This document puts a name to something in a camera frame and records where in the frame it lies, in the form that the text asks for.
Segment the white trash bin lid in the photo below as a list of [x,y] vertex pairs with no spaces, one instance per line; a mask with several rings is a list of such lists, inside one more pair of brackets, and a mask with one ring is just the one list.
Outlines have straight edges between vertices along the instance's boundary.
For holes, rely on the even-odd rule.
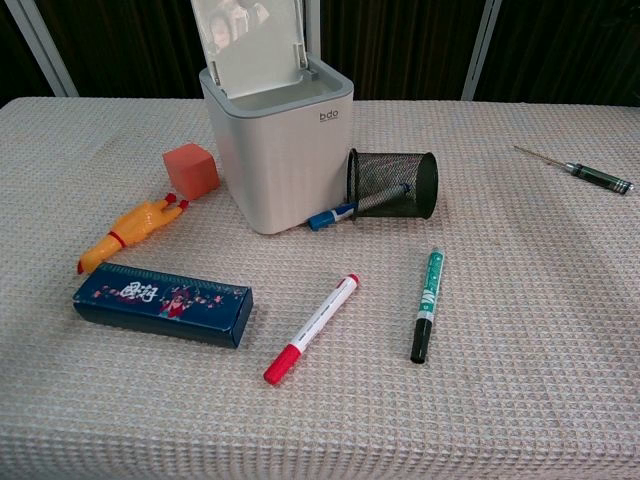
[[231,99],[199,74],[227,188],[250,227],[290,229],[340,204],[353,82],[312,57],[299,83]]

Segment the reflective silver bin lid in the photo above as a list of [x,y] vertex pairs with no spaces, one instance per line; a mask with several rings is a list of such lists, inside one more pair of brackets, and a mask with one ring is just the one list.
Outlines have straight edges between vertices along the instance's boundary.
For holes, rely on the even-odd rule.
[[190,0],[207,68],[233,99],[295,85],[308,67],[301,0]]

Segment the blue and white marker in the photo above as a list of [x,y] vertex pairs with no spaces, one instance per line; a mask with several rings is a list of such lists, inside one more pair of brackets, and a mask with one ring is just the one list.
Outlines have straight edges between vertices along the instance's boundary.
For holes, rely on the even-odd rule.
[[318,213],[310,217],[307,220],[307,224],[312,231],[318,231],[321,228],[353,216],[357,211],[366,211],[405,198],[411,190],[412,187],[408,183],[401,183],[376,192],[359,201],[345,203],[333,209]]

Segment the beige waffle tablecloth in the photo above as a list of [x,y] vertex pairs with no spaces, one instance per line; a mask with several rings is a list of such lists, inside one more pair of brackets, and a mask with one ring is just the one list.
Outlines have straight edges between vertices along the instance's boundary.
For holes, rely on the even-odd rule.
[[265,236],[220,187],[114,256],[249,287],[230,349],[73,305],[192,142],[201,100],[0,108],[0,480],[640,480],[640,107],[358,102],[431,218]]

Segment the red and white marker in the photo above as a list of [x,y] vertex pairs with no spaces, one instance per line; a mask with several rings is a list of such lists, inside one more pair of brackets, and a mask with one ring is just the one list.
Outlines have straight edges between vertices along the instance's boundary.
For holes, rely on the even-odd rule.
[[336,288],[266,369],[263,378],[267,383],[276,385],[282,380],[358,285],[359,278],[356,274],[351,273],[341,279]]

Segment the black mesh pen holder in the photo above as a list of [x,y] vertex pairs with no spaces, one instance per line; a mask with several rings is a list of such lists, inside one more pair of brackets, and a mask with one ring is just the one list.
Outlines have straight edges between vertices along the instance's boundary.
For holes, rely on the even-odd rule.
[[438,165],[431,152],[349,152],[346,202],[355,206],[355,218],[428,219],[436,207],[438,187]]

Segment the green and black marker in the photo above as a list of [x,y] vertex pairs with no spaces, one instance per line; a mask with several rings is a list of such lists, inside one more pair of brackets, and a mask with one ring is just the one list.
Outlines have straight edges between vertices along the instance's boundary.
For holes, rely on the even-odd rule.
[[427,262],[426,275],[419,310],[416,316],[413,344],[410,355],[410,360],[416,364],[423,364],[427,359],[444,261],[444,251],[440,248],[435,248],[431,252]]

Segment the orange foam cube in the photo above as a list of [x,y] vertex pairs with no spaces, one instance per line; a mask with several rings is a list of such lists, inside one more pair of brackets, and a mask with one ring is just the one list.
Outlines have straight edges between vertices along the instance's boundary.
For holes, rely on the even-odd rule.
[[165,152],[163,161],[171,184],[187,201],[193,201],[220,186],[213,155],[189,143]]

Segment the dark blue printed box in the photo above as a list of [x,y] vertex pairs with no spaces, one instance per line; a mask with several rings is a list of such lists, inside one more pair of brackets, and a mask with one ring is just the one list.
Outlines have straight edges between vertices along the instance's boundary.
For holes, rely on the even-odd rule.
[[103,263],[75,292],[73,306],[89,322],[236,348],[253,292],[246,286]]

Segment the yellow rubber chicken toy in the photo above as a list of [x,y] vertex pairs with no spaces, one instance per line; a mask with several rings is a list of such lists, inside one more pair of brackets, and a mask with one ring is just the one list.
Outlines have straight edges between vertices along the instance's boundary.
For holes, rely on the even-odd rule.
[[174,221],[189,206],[188,200],[181,200],[177,206],[171,207],[176,200],[176,195],[169,193],[162,200],[143,202],[119,217],[108,233],[81,255],[77,273],[92,273],[118,251],[143,241],[154,231]]

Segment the dark slatted curtain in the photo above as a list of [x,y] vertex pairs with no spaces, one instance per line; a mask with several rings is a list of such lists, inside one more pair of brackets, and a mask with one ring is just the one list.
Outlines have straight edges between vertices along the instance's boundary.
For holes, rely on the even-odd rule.
[[[198,98],[189,0],[34,0],[86,97]],[[358,100],[457,100],[486,0],[321,0],[321,57]],[[502,0],[478,101],[640,107],[640,0]]]

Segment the white metal frame post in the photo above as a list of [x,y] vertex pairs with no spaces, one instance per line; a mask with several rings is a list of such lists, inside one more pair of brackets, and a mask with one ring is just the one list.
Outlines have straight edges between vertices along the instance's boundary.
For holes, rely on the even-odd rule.
[[78,97],[78,90],[35,0],[4,0],[40,71],[57,97]]
[[502,0],[485,0],[461,94],[462,101],[474,100],[501,6]]

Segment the green handled screwdriver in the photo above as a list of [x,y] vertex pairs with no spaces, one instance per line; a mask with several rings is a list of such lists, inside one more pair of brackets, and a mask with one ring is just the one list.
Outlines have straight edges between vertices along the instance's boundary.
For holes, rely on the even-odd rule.
[[514,148],[522,153],[532,155],[549,164],[558,166],[576,178],[582,179],[591,184],[613,191],[620,195],[626,195],[632,192],[635,188],[634,184],[630,181],[623,180],[619,177],[604,173],[591,167],[587,167],[580,163],[561,162],[546,155],[531,151],[527,148],[517,145],[514,145]]

